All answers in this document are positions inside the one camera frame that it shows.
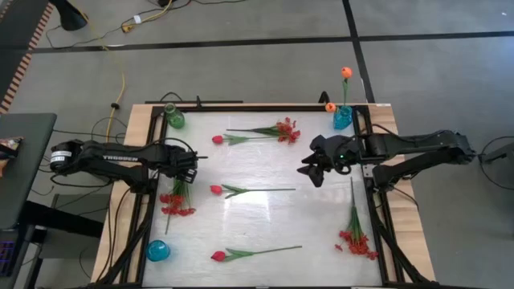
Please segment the dark grey desk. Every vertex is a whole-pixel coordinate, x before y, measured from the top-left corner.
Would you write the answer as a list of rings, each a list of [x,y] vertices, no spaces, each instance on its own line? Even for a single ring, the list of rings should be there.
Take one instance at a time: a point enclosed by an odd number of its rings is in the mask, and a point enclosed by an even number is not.
[[[18,155],[0,177],[0,230],[18,223],[56,121],[54,113],[13,113],[0,116],[0,139],[21,137]]]

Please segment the colourful snack bag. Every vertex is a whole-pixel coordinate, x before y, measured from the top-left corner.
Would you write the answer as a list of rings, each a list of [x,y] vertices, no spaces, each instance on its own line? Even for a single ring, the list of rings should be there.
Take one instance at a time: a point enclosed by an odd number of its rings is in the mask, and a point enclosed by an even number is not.
[[[10,160],[18,156],[18,149],[24,138],[22,136],[0,139],[0,178]]]

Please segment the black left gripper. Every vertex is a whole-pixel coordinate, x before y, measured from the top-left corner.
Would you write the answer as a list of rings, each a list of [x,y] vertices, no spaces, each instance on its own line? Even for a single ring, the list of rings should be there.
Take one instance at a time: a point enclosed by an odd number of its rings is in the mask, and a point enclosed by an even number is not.
[[[192,184],[197,176],[198,159],[207,159],[206,156],[198,156],[195,151],[186,151],[184,148],[169,145],[169,163],[166,169],[167,177],[181,177],[181,180]]]

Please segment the red artificial flower bunch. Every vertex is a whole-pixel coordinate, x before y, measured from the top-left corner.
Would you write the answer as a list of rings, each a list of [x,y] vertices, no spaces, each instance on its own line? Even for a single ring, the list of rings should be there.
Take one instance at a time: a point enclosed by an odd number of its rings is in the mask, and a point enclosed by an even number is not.
[[[229,128],[229,132],[253,132],[264,136],[274,137],[278,142],[287,141],[289,144],[295,143],[301,135],[300,130],[296,129],[296,121],[290,117],[277,121],[274,125],[260,128]]]
[[[349,223],[345,230],[340,230],[338,237],[341,240],[339,243],[334,245],[335,250],[343,252],[343,245],[348,246],[351,254],[365,256],[369,260],[376,260],[378,258],[378,252],[372,251],[368,245],[368,237],[364,234],[361,228],[361,222],[359,219],[357,204],[355,201],[355,194],[353,188],[353,179],[350,178],[350,192],[351,192],[351,206]]]
[[[169,233],[169,226],[173,216],[187,217],[196,212],[191,205],[190,184],[178,179],[173,180],[173,187],[168,193],[159,196],[162,204],[161,212],[166,217],[165,234]]]

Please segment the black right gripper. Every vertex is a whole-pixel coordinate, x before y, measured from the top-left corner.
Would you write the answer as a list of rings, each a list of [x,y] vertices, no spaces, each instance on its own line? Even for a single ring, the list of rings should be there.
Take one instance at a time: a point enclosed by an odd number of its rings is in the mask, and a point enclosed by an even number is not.
[[[357,163],[360,153],[356,138],[342,135],[317,136],[312,140],[312,151],[313,154],[301,161],[307,165],[296,171],[308,176],[316,188],[324,182],[324,171],[334,169],[337,173],[351,173],[351,166]]]

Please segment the green glass vase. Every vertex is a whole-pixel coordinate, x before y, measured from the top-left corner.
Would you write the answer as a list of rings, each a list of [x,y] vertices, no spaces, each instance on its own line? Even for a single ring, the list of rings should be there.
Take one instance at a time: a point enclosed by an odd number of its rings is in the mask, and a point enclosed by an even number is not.
[[[164,113],[168,125],[170,125],[171,127],[180,129],[185,126],[185,117],[175,104],[167,103],[164,106]]]

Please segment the black metal table frame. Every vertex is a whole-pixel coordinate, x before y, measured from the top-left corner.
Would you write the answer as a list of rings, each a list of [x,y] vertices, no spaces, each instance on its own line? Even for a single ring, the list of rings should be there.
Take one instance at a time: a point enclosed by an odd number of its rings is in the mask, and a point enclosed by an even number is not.
[[[214,102],[212,104],[179,104],[185,112],[321,112],[324,105],[318,104],[243,104]],[[135,104],[132,107],[124,141],[128,145],[146,145],[164,134],[165,120],[163,106],[159,103]],[[119,258],[142,225],[149,225],[154,200],[151,197],[134,194],[123,198],[126,185],[117,182],[112,187],[109,213],[100,238],[89,289],[138,289],[142,286],[144,274],[143,247],[149,240],[149,233],[138,236],[137,244],[120,268],[118,275],[110,283],[102,284],[101,279],[108,269],[110,258]],[[387,193],[380,193],[376,199],[383,205],[380,219],[389,237],[396,242],[399,250],[410,261],[419,274],[430,281],[435,280],[426,238],[423,233],[419,212],[412,205]]]

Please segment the round teal glass vase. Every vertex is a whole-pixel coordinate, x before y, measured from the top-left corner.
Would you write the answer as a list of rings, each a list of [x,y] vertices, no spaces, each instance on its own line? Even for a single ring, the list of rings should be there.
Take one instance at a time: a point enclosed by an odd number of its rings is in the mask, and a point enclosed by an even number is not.
[[[164,261],[169,255],[170,248],[162,240],[153,240],[146,247],[146,258],[151,262]]]

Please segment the tall blue glass vase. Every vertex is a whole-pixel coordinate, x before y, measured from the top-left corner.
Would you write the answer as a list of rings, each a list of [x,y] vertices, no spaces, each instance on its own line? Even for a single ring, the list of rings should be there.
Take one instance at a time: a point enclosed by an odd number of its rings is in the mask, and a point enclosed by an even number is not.
[[[353,109],[350,106],[340,106],[333,113],[332,124],[336,130],[347,128],[353,122]]]

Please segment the black mat orange striped edge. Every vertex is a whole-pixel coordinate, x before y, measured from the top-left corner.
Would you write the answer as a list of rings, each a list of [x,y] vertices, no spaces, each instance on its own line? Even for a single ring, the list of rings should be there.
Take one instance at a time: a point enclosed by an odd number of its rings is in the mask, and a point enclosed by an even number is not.
[[[53,10],[48,0],[0,0],[0,115],[14,102]]]

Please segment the backlit keyboard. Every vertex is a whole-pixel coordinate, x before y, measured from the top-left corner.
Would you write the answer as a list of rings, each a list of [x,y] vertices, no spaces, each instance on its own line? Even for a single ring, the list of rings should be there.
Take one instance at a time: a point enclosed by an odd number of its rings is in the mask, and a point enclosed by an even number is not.
[[[12,274],[17,253],[16,241],[0,241],[0,277],[7,277]]]

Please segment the red artificial tulip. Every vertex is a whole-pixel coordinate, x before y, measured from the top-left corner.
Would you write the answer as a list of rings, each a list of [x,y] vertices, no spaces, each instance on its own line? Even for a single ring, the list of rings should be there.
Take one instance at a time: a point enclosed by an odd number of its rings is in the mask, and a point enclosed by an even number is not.
[[[214,195],[221,196],[225,194],[225,199],[236,197],[241,194],[250,192],[274,192],[274,191],[295,191],[295,189],[246,189],[233,185],[211,185],[210,192]]]
[[[216,145],[227,143],[228,145],[237,145],[244,143],[249,140],[264,140],[264,139],[275,139],[275,136],[234,136],[234,135],[217,135],[212,137],[212,142]]]
[[[277,249],[261,250],[261,251],[235,250],[235,249],[231,249],[231,248],[226,248],[225,250],[215,251],[210,256],[210,258],[218,263],[226,263],[226,262],[234,261],[239,258],[251,257],[251,256],[254,256],[257,254],[266,254],[266,253],[278,252],[278,251],[283,251],[283,250],[294,250],[294,249],[300,249],[300,248],[302,248],[302,246],[290,246],[290,247],[282,247],[282,248],[277,248]]]

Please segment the black desk support bar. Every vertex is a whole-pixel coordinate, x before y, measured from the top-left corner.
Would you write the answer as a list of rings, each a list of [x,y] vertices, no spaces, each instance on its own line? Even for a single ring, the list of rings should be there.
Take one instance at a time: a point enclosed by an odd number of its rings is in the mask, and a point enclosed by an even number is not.
[[[104,228],[103,222],[69,214],[32,201],[26,201],[23,205],[18,222],[24,225],[44,226],[93,238],[100,238]]]

